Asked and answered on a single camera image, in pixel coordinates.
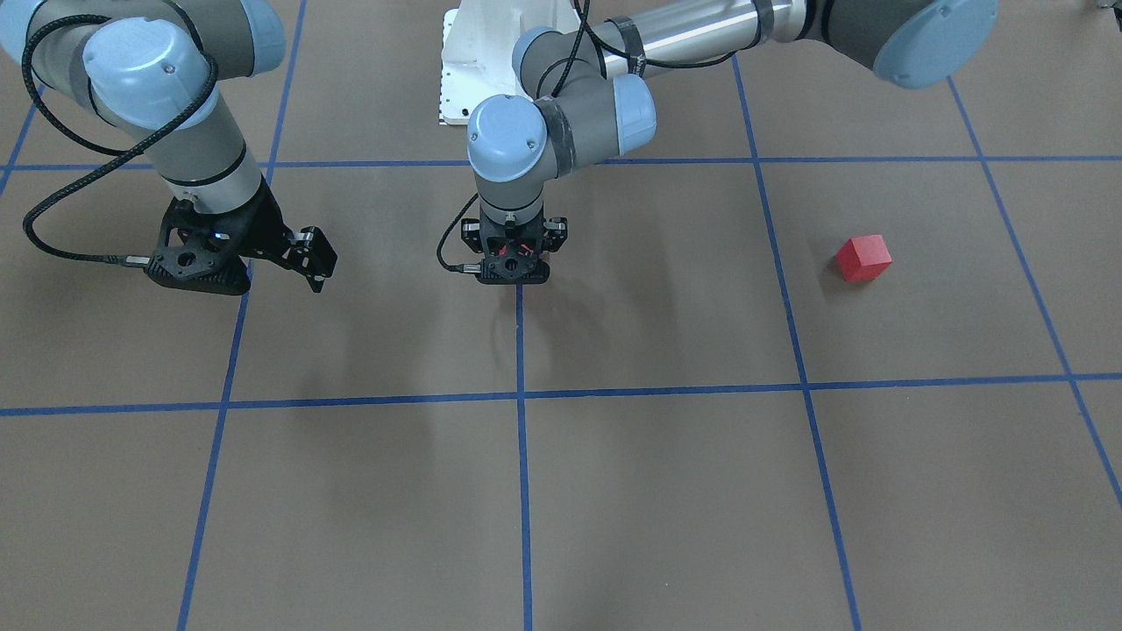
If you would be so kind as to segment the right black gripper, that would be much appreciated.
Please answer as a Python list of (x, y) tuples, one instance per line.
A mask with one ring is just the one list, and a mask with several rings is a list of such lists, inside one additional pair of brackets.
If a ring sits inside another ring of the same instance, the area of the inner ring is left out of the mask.
[(192, 200), (175, 199), (166, 211), (166, 227), (204, 228), (229, 238), (237, 255), (280, 257), (309, 282), (314, 293), (321, 293), (327, 278), (337, 266), (337, 252), (316, 226), (294, 234), (283, 220), (280, 207), (269, 188), (260, 188), (250, 200), (224, 213), (203, 213)]

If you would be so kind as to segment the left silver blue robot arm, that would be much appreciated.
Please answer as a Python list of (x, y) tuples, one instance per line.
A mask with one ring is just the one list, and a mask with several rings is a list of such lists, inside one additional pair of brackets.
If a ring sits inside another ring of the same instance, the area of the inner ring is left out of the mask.
[(445, 264), (486, 284), (541, 283), (568, 221), (545, 214), (543, 191), (657, 132), (650, 75), (714, 67), (770, 42), (813, 39), (880, 80), (923, 89), (949, 77), (997, 22), (995, 1), (677, 1), (572, 33), (540, 27), (511, 52), (516, 95), (486, 97), (466, 119), (477, 191), (451, 225), (477, 263)]

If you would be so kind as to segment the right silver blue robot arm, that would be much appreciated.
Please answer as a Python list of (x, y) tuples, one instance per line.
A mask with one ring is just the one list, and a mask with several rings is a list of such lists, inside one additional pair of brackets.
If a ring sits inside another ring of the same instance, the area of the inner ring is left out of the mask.
[[(285, 225), (219, 88), (280, 65), (286, 33), (270, 3), (4, 1), (3, 49), (42, 117), (109, 157), (25, 214), (22, 231), (37, 249), (224, 295), (249, 291), (252, 257), (323, 289), (337, 253), (316, 226)], [(151, 254), (65, 252), (37, 235), (49, 208), (138, 157), (172, 193)]]

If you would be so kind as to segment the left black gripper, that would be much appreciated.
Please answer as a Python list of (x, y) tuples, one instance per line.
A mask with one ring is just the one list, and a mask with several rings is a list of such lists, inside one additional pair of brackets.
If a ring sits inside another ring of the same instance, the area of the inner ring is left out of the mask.
[(548, 252), (560, 252), (568, 238), (568, 218), (554, 216), (530, 220), (528, 223), (506, 228), (482, 218), (460, 220), (460, 239), (470, 252), (486, 257), (517, 255), (539, 259)]

